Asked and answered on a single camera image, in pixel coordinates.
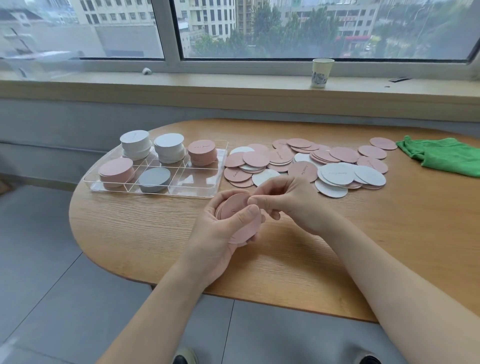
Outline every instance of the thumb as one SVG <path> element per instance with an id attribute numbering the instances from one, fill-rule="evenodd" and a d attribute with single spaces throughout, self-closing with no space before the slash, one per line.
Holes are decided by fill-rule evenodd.
<path id="1" fill-rule="evenodd" d="M 235 215 L 223 220 L 227 226 L 227 230 L 230 235 L 233 235 L 238 230 L 243 228 L 248 223 L 252 222 L 258 215 L 260 215 L 260 209 L 258 206 L 247 206 L 244 209 L 237 212 Z"/>
<path id="2" fill-rule="evenodd" d="M 249 205 L 257 205 L 259 208 L 270 212 L 272 210 L 283 211 L 284 205 L 284 196 L 283 195 L 274 195 L 261 194 L 252 196 L 248 199 Z"/>

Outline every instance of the gray round card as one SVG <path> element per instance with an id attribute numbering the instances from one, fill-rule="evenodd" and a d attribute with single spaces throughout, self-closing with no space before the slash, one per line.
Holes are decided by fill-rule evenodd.
<path id="1" fill-rule="evenodd" d="M 167 168 L 155 167 L 143 172 L 137 182 L 143 193 L 154 194 L 167 188 L 170 183 L 170 171 Z"/>

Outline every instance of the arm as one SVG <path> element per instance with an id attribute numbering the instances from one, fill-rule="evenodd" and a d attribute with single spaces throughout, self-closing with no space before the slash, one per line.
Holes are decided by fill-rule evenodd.
<path id="1" fill-rule="evenodd" d="M 480 318 L 329 209 L 309 183 L 277 177 L 253 195 L 249 204 L 264 208 L 274 219 L 284 211 L 330 245 L 409 363 L 478 363 Z"/>
<path id="2" fill-rule="evenodd" d="M 230 237 L 260 214 L 257 206 L 248 206 L 228 219 L 217 220 L 214 214 L 218 205 L 236 193 L 245 191 L 221 192 L 200 213 L 178 261 L 98 364 L 172 363 L 200 294 L 223 274 L 233 252 L 241 246 L 228 244 Z"/>

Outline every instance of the tile grout line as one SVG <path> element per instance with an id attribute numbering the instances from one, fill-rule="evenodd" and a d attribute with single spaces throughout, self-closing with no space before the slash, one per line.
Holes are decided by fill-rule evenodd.
<path id="1" fill-rule="evenodd" d="M 75 364 L 73 362 L 69 362 L 69 361 L 66 361 L 66 360 L 63 360 L 63 359 L 60 359 L 60 358 L 57 358 L 55 356 L 51 356 L 51 355 L 48 355 L 48 354 L 44 354 L 42 352 L 37 352 L 36 350 L 32 350 L 30 348 L 26 348 L 24 346 L 21 346 L 21 345 L 13 345 L 14 348 L 17 348 L 17 349 L 21 349 L 21 350 L 25 350 L 26 352 L 32 352 L 34 354 L 37 354 L 37 355 L 41 355 L 41 356 L 45 356 L 47 358 L 51 358 L 51 359 L 55 359 L 55 360 L 58 360 L 59 362 L 63 362 L 63 363 L 66 363 L 66 364 Z"/>
<path id="2" fill-rule="evenodd" d="M 45 298 L 45 296 L 48 294 L 48 292 L 50 292 L 52 290 L 52 288 L 58 283 L 58 281 L 65 275 L 65 273 L 67 273 L 67 271 L 70 269 L 70 267 L 77 261 L 78 258 L 80 258 L 80 256 L 83 254 L 83 252 L 80 253 L 80 255 L 78 255 L 78 257 L 75 258 L 75 260 L 72 262 L 72 264 L 70 264 L 68 266 L 68 268 L 62 273 L 62 275 L 55 281 L 54 284 L 52 284 L 52 286 L 49 288 L 49 290 L 42 296 L 42 298 L 40 298 L 40 300 L 38 300 L 38 302 L 35 304 L 35 306 L 33 306 L 33 308 L 28 312 L 28 314 L 24 317 L 24 319 L 22 321 L 20 321 L 20 323 L 17 325 L 17 327 L 12 331 L 12 333 L 7 337 L 7 339 L 5 341 L 8 341 L 8 339 L 10 339 L 10 337 L 13 335 L 13 333 L 18 329 L 18 327 L 20 327 L 20 325 L 26 320 L 26 318 L 32 313 L 33 310 L 35 310 L 35 308 L 38 306 L 38 304 L 40 302 L 42 302 L 42 300 Z"/>
<path id="3" fill-rule="evenodd" d="M 227 337 L 225 337 L 225 345 L 223 346 L 223 353 L 222 353 L 222 361 L 221 361 L 221 364 L 223 364 L 223 357 L 225 356 L 225 348 L 227 347 L 228 333 L 230 332 L 230 324 L 231 324 L 231 322 L 232 322 L 233 308 L 235 307 L 235 302 L 236 302 L 236 300 L 233 300 L 232 312 L 230 312 L 230 320 L 229 320 L 229 322 L 228 322 Z"/>

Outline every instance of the window sill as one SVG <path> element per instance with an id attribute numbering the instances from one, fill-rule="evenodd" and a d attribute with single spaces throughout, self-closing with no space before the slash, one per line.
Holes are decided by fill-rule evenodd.
<path id="1" fill-rule="evenodd" d="M 87 72 L 29 82 L 0 72 L 0 97 L 480 121 L 479 81 L 332 77 L 321 90 L 310 89 L 307 76 Z"/>

